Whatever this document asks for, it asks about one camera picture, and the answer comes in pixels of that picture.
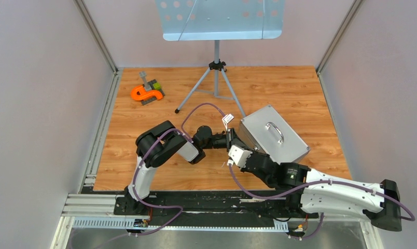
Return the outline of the grey metal case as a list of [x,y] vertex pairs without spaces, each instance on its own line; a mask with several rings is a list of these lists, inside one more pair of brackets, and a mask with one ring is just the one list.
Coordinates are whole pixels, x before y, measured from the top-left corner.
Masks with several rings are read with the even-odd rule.
[[238,134],[248,147],[268,154],[277,163],[298,163],[310,151],[309,145],[272,105],[242,118]]

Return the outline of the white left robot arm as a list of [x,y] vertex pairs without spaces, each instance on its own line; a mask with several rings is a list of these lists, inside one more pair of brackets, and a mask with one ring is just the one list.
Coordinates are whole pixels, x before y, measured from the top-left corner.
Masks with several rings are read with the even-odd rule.
[[245,145],[234,128],[214,134],[209,126],[200,126],[192,138],[177,129],[169,120],[142,133],[135,141],[137,164],[131,183],[128,208],[134,214],[142,214],[147,209],[146,197],[156,170],[173,155],[179,154],[190,164],[205,158],[206,149],[226,149],[230,160],[244,167],[240,160],[247,159],[253,150]]

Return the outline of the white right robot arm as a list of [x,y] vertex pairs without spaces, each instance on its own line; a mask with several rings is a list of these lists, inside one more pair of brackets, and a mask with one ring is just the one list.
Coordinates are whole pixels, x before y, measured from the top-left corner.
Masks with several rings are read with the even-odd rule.
[[233,157],[241,172],[251,173],[269,188],[288,191],[285,210],[332,213],[366,218],[377,228],[402,230],[399,190],[395,181],[356,182],[335,177],[296,162],[274,162],[269,155],[248,150]]

